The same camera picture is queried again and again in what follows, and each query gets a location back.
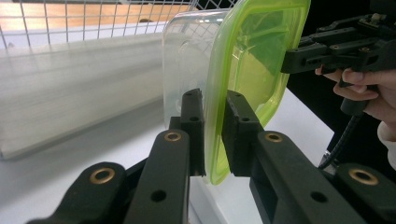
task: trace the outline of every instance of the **green lid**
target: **green lid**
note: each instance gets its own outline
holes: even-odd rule
[[[227,90],[245,95],[262,126],[275,114],[288,74],[280,68],[298,46],[309,0],[240,0],[221,24],[211,52],[205,92],[205,165],[212,184],[230,169],[221,128]]]

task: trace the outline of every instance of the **clear plastic container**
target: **clear plastic container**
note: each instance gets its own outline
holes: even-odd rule
[[[185,91],[203,91],[205,168],[212,184],[230,173],[221,143],[227,90],[244,94],[266,125],[286,89],[289,75],[280,68],[286,50],[300,41],[309,4],[309,0],[241,0],[228,13],[179,14],[165,29],[165,120],[179,116]],[[194,32],[201,29],[210,32]]]

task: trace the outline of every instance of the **wooden floor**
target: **wooden floor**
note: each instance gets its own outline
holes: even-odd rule
[[[100,5],[0,3],[2,31],[169,21],[187,5]]]

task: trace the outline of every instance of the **wire rack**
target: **wire rack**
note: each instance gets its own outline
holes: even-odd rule
[[[227,8],[235,3],[236,0],[3,0],[0,49],[161,33],[179,12]]]

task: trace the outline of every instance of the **black cable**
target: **black cable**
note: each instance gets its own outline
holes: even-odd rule
[[[346,144],[347,140],[349,139],[350,135],[352,134],[353,130],[355,130],[357,124],[361,120],[361,115],[352,116],[349,123],[347,124],[343,135],[341,135],[340,139],[338,140],[335,147],[332,149],[331,154],[326,158],[324,162],[319,165],[319,169],[323,170],[324,168],[328,167],[337,156],[343,151],[344,145]]]

